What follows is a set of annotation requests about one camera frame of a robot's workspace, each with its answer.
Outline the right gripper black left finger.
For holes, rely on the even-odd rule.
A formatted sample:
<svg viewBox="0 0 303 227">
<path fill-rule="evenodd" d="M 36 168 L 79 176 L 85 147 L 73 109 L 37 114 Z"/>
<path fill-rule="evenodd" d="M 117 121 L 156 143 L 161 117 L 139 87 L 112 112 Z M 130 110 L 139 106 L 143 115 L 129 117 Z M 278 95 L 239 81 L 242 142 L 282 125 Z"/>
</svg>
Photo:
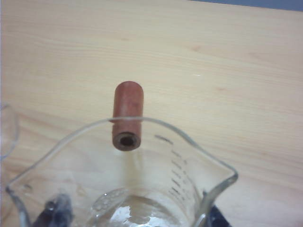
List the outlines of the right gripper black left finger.
<svg viewBox="0 0 303 227">
<path fill-rule="evenodd" d="M 36 227 L 70 227 L 71 223 L 71 199 L 65 193 L 60 193 L 47 201 L 44 210 L 35 220 Z"/>
</svg>

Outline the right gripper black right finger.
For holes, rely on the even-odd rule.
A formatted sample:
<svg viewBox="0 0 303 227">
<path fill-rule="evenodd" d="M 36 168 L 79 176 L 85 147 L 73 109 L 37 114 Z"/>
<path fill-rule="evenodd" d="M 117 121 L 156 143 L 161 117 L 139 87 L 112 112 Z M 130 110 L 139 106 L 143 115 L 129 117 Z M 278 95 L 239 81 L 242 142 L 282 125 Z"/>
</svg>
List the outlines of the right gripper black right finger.
<svg viewBox="0 0 303 227">
<path fill-rule="evenodd" d="M 229 227 L 229 222 L 215 205 L 208 215 L 208 227 Z"/>
</svg>

